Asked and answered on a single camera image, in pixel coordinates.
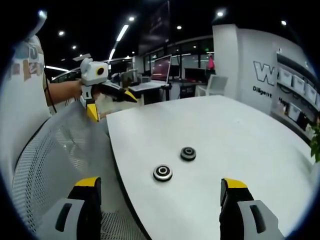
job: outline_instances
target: white chair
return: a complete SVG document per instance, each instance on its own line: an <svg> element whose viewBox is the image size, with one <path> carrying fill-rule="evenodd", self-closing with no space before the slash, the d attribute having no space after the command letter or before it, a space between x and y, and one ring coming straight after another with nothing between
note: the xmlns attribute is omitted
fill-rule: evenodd
<svg viewBox="0 0 320 240"><path fill-rule="evenodd" d="M207 86L198 85L195 88L195 96L224 95L228 77L211 74Z"/></svg>

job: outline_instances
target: white wall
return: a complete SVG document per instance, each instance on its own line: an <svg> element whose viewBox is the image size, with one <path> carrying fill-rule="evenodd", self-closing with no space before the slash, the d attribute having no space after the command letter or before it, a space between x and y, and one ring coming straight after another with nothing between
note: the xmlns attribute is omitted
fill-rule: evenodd
<svg viewBox="0 0 320 240"><path fill-rule="evenodd" d="M315 75L303 50L283 37L226 24L213 26L213 41L216 74L228 77L225 95L266 114L270 113L272 95L261 95L253 88L274 92L279 49L282 55L304 67L307 62Z"/></svg>
<svg viewBox="0 0 320 240"><path fill-rule="evenodd" d="M233 24L213 26L214 65L219 76L228 77L224 95L238 100L239 78L238 28Z"/></svg>

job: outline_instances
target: shelf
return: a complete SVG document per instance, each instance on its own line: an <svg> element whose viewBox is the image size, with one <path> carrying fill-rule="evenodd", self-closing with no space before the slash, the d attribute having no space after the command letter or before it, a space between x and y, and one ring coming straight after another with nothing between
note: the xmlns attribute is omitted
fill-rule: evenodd
<svg viewBox="0 0 320 240"><path fill-rule="evenodd" d="M281 81L277 81L277 84L278 84L278 85L281 85L281 86L284 86L285 88L289 89L291 92L299 95L299 96L300 96L301 98L303 98L311 107L313 107L313 109L314 109L316 112L319 112L316 104L314 104L313 102L311 102L311 101L309 100L309 98L307 98L306 95L304 95L304 94L302 94L302 93L300 93L300 92L297 92L293 86L287 85L287 84L285 84L285 83L283 83L283 82L281 82Z"/></svg>
<svg viewBox="0 0 320 240"><path fill-rule="evenodd" d="M275 110L271 111L270 114L271 117L278 120L280 123L287 126L289 129L291 129L295 134L297 134L303 141L305 141L308 145L310 144L310 141L312 139L311 136L309 136L295 121L293 121L290 117L287 115L284 115L281 112L277 112Z"/></svg>
<svg viewBox="0 0 320 240"><path fill-rule="evenodd" d="M302 76L304 76L306 79L308 79L311 83L314 84L317 92L320 92L320 81L307 68L296 63L295 61L291 60L290 58L288 58L284 55L281 55L280 53L277 53L276 57L277 57L278 63L286 65L287 67L300 73Z"/></svg>

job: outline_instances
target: computer monitor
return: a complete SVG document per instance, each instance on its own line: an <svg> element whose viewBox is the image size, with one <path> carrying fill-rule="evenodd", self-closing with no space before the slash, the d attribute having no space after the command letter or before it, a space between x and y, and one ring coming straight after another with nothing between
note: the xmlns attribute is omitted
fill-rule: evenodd
<svg viewBox="0 0 320 240"><path fill-rule="evenodd" d="M189 81L206 83L208 81L206 70L200 68L185 68L184 77Z"/></svg>
<svg viewBox="0 0 320 240"><path fill-rule="evenodd" d="M170 77L179 77L180 76L180 66L171 65L169 76Z"/></svg>
<svg viewBox="0 0 320 240"><path fill-rule="evenodd" d="M154 61L151 80L167 82L169 78L171 55L161 57Z"/></svg>

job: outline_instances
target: cable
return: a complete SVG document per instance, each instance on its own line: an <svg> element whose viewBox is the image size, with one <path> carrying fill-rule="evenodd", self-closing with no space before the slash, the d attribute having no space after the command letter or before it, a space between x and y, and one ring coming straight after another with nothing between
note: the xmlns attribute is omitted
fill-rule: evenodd
<svg viewBox="0 0 320 240"><path fill-rule="evenodd" d="M57 109L56 109L56 107L55 107L54 101L52 101L52 97L51 97L51 94L50 94L50 90L49 90L49 85L48 85L48 80L47 80L47 79L45 79L45 84L46 84L46 88L45 88L45 90L44 90L44 94L46 94L46 91L48 91L49 100L50 100L50 102L51 102L51 105L52 105L52 107L53 107L53 110L54 110L55 113L57 113Z"/></svg>
<svg viewBox="0 0 320 240"><path fill-rule="evenodd" d="M45 56L43 55L43 65L44 65L44 67L46 66L45 62L46 62L46 61L45 61ZM55 113L57 113L57 109L56 109L56 107L55 107L54 101L52 101L52 97L51 97L51 94L50 94L49 84L48 84L48 79L47 79L47 78L45 78L45 85L46 85L46 88L44 89L44 94L46 94L46 91L48 91L49 100L50 100L50 102L51 102L51 105L52 105L52 107L53 107L53 110L54 110Z"/></svg>

